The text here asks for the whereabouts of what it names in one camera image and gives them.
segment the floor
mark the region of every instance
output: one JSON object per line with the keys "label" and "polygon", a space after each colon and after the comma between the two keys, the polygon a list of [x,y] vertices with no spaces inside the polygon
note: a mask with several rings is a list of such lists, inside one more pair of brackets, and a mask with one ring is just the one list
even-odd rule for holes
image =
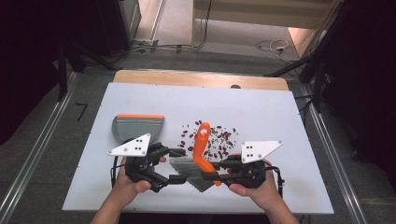
{"label": "floor", "polygon": [[[167,16],[166,8],[175,8],[176,2],[165,2],[162,18]],[[182,29],[163,28],[162,22],[164,21],[159,22],[155,34],[155,37],[160,40],[159,43],[168,44],[174,40],[175,42],[172,44],[181,44],[183,38],[186,41],[184,43],[187,43],[188,38],[182,37],[178,33],[175,35],[175,39],[172,37],[166,39],[169,35],[162,35],[166,34],[166,31],[181,32]],[[264,35],[258,34],[257,38],[254,38],[244,36],[249,29],[245,27],[246,30],[240,34],[244,37],[239,38],[239,35],[235,35],[236,26],[227,24],[222,27],[222,32],[231,32],[232,35],[227,35],[227,41],[225,41],[224,35],[216,35],[216,32],[210,31],[211,25],[216,24],[209,22],[206,41],[208,45],[205,45],[205,48],[200,51],[182,51],[181,53],[169,49],[157,49],[154,52],[134,51],[122,55],[115,65],[124,69],[206,71],[262,76],[275,72],[287,64],[277,58],[271,50],[263,51],[255,46],[256,41],[289,40],[290,37],[281,28],[266,27]],[[288,55],[282,53],[282,56],[289,60],[298,60],[292,48],[290,48],[290,52],[291,54]],[[67,102],[64,102],[64,110],[56,120],[48,142],[42,146],[40,160],[35,165],[35,169],[31,169],[29,182],[27,185],[21,186],[23,194],[17,200],[13,213],[7,217],[8,223],[88,223],[94,215],[93,212],[62,211],[64,198],[101,104],[106,85],[112,81],[115,75],[115,71],[108,71],[103,66],[92,63],[89,59],[87,59],[87,64],[90,66],[83,74],[74,74],[70,78],[74,82],[69,85],[70,95]],[[301,96],[306,94],[306,90],[310,90],[311,86],[301,84],[296,76],[297,73],[293,71],[282,77],[288,81],[293,94]],[[0,195],[2,201],[6,198],[10,185],[18,177],[23,163],[29,158],[29,153],[36,148],[36,141],[42,136],[40,134],[57,106],[57,94],[58,88],[55,87],[26,118],[14,136],[0,146],[0,176],[2,176]],[[305,100],[297,99],[296,104],[302,108]],[[302,119],[305,122],[306,132],[334,209],[333,215],[311,216],[310,223],[394,223],[396,194],[390,186],[386,174],[371,163],[352,160],[353,147],[348,141],[344,123],[332,114],[325,102],[321,103],[321,109],[320,117],[326,125],[333,147],[345,170],[347,180],[350,181],[357,196],[365,220],[357,221],[350,213],[340,187],[342,184],[337,179],[329,154],[323,145],[322,136],[319,134],[315,113],[311,113],[313,110],[310,108],[306,112],[306,116],[302,113]],[[3,211],[2,207],[0,218],[4,218]],[[297,217],[302,223],[309,223],[308,217],[299,215]]]}

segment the human hand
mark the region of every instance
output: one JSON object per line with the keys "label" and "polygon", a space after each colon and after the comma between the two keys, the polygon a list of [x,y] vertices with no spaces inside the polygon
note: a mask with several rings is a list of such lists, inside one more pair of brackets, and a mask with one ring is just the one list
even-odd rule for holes
{"label": "human hand", "polygon": [[[166,158],[161,157],[160,161],[165,162]],[[126,157],[122,158],[121,165],[125,162]],[[138,193],[145,192],[150,188],[151,185],[146,180],[132,182],[125,174],[125,167],[121,166],[113,189],[93,217],[91,224],[118,223],[122,209],[130,204]]]}
{"label": "human hand", "polygon": [[[166,158],[161,157],[160,161],[165,162]],[[120,165],[125,164],[125,162],[126,157],[123,157]],[[138,193],[143,193],[150,188],[151,185],[146,180],[140,180],[136,183],[131,181],[131,179],[125,174],[125,166],[121,166],[117,175],[116,183],[114,184],[109,197],[114,198],[117,202],[117,207],[122,209],[126,205],[130,204]]]}
{"label": "human hand", "polygon": [[[265,161],[266,167],[270,165],[271,162]],[[229,189],[240,196],[250,197],[255,204],[267,211],[283,200],[277,191],[273,172],[266,171],[265,177],[266,180],[257,189],[247,189],[240,184],[231,184]]]}
{"label": "human hand", "polygon": [[[271,162],[265,161],[265,166],[271,166]],[[297,224],[296,217],[277,192],[272,170],[266,171],[265,176],[266,180],[257,189],[247,189],[239,184],[231,184],[229,189],[240,196],[250,197],[265,211],[271,223]]]}

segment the white paper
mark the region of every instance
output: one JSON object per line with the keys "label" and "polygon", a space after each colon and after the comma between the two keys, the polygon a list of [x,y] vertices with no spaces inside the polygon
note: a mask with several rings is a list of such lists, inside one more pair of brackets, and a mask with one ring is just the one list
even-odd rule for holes
{"label": "white paper", "polygon": [[[167,147],[179,147],[182,140],[185,141],[184,148],[190,146],[193,138],[189,136],[194,129],[198,129],[195,121],[199,120],[209,122],[216,129],[221,126],[219,132],[222,129],[223,132],[232,133],[228,138],[233,143],[233,147],[227,148],[229,153],[240,152],[242,142],[281,140],[283,146],[266,159],[280,168],[286,180],[283,197],[290,210],[300,214],[333,213],[290,91],[123,83],[110,83],[107,87],[65,199],[64,210],[97,210],[110,192],[110,168],[114,158],[107,156],[107,151],[118,146],[111,133],[111,122],[119,113],[163,114],[165,119],[157,141]],[[215,161],[220,160],[220,157],[210,159]],[[156,172],[165,176],[176,174],[168,162],[156,166]],[[154,213],[262,213],[253,201],[233,194],[225,185],[214,186],[200,193],[189,183],[170,185],[159,193],[149,191],[139,194],[125,210]]]}

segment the wire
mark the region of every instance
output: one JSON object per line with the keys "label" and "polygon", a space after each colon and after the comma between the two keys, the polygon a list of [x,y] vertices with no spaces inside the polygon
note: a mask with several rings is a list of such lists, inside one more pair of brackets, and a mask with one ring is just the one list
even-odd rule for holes
{"label": "wire", "polygon": [[287,47],[289,46],[289,42],[288,42],[288,41],[282,40],[282,39],[278,39],[278,40],[273,40],[273,41],[271,41],[270,49],[271,49],[271,45],[272,45],[274,42],[278,42],[278,41],[282,41],[282,42],[286,43],[286,46],[280,46],[280,47],[278,47],[278,48],[283,48],[283,49],[285,49],[285,48],[287,48]]}
{"label": "wire", "polygon": [[[261,43],[264,43],[264,42],[269,42],[269,41],[271,41],[270,50],[275,54],[275,56],[276,56],[277,58],[279,58],[279,59],[282,60],[282,61],[285,61],[285,60],[283,60],[283,58],[280,57],[280,54],[283,52],[283,49],[280,50],[279,54],[276,54],[276,53],[272,50],[272,43],[273,43],[273,42],[276,42],[276,41],[283,41],[283,42],[286,43],[286,46],[283,46],[283,48],[286,48],[286,47],[289,45],[289,42],[286,41],[286,40],[280,40],[280,39],[279,39],[279,40],[262,40],[262,41],[260,41],[260,42],[258,42],[258,43],[255,44],[256,49],[259,49],[259,50],[262,50],[262,51],[268,51],[268,50],[266,50],[266,49],[263,49],[262,46],[261,46],[260,44],[261,44]],[[293,69],[293,70],[294,70],[294,72],[295,72],[298,76],[300,75],[295,69]]]}
{"label": "wire", "polygon": [[276,166],[267,166],[264,169],[264,171],[269,170],[273,170],[277,174],[277,192],[279,193],[280,197],[283,197],[283,183],[285,183],[285,180],[282,179],[282,176],[280,175],[280,169]]}
{"label": "wire", "polygon": [[[123,52],[122,54],[120,54],[120,56],[119,56],[117,59],[115,59],[114,61],[109,62],[109,64],[114,64],[114,63],[118,62],[119,60],[122,59],[122,57],[123,57],[124,55],[125,55],[125,52]],[[100,63],[93,63],[93,62],[89,62],[89,61],[84,61],[84,63],[87,64],[88,66],[99,66],[99,65],[101,65]]]}
{"label": "wire", "polygon": [[305,215],[303,215],[303,216],[300,218],[300,221],[299,221],[299,223],[300,223],[300,224],[302,224],[302,223],[303,223],[303,221],[304,221],[304,219],[305,219]]}
{"label": "wire", "polygon": [[127,52],[139,51],[139,50],[142,50],[142,49],[176,49],[176,50],[179,50],[179,49],[183,49],[183,50],[199,50],[199,49],[201,49],[205,45],[206,39],[207,39],[207,25],[208,25],[208,22],[209,22],[211,8],[212,8],[212,0],[210,0],[209,6],[208,6],[208,9],[207,9],[207,12],[206,12],[204,39],[201,41],[201,43],[198,46],[192,46],[192,45],[157,45],[157,46],[151,46],[151,45],[143,44],[143,45],[140,45],[139,47],[135,47],[133,49],[127,50],[127,51],[123,52],[122,54],[127,53]]}
{"label": "wire", "polygon": [[326,20],[328,20],[328,19],[330,18],[330,15],[331,15],[331,14],[332,14],[332,11],[330,11],[329,14],[326,16],[326,18],[325,18],[323,21],[321,21],[317,26],[315,26],[315,28],[314,28],[313,30],[311,30],[311,32],[309,32],[309,34],[304,38],[304,40],[303,40],[302,42],[300,42],[300,43],[298,43],[298,44],[296,44],[296,45],[294,45],[294,46],[292,46],[292,47],[296,47],[297,45],[303,44],[303,43],[305,42],[305,40],[306,40],[309,36],[311,36],[311,35],[314,33],[314,31],[315,31],[321,24],[323,24]]}
{"label": "wire", "polygon": [[116,184],[116,169],[120,166],[117,166],[117,160],[119,159],[118,156],[114,157],[113,168],[110,169],[110,176],[111,176],[111,187],[114,187]]}
{"label": "wire", "polygon": [[305,95],[305,96],[295,96],[294,99],[305,99],[305,98],[314,98],[314,95]]}
{"label": "wire", "polygon": [[270,50],[275,54],[275,56],[277,57],[277,58],[279,58],[280,60],[282,60],[283,62],[285,62],[285,63],[291,63],[290,61],[287,61],[287,60],[285,60],[285,59],[283,59],[282,57],[280,57],[280,54],[283,52],[283,49],[280,49],[280,53],[276,53],[276,52],[274,52],[274,50],[272,49],[272,45],[274,44],[274,42],[278,42],[278,41],[283,41],[283,42],[285,42],[287,45],[286,46],[283,46],[283,47],[287,47],[288,45],[289,45],[289,42],[288,41],[286,41],[286,40],[273,40],[273,41],[271,41],[271,43],[270,43]]}
{"label": "wire", "polygon": [[310,98],[311,98],[311,99],[310,99],[309,101],[307,101],[307,102],[305,103],[305,105],[304,105],[301,109],[298,110],[299,112],[304,111],[304,114],[303,114],[303,125],[304,125],[304,127],[305,127],[305,123],[306,123],[306,113],[308,112],[307,109],[309,108],[309,106],[310,106],[311,104],[314,103],[314,98],[313,98],[313,96],[310,97]]}

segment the orange handle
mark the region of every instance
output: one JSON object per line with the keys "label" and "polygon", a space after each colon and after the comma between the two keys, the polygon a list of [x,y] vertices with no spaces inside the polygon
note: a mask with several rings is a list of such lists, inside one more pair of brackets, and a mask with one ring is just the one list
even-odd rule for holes
{"label": "orange handle", "polygon": [[[192,159],[204,172],[216,172],[215,167],[207,161],[202,155],[205,151],[207,140],[210,136],[210,124],[208,122],[203,122],[195,135],[194,151],[192,154]],[[219,180],[213,181],[216,186],[220,186],[221,182]]]}

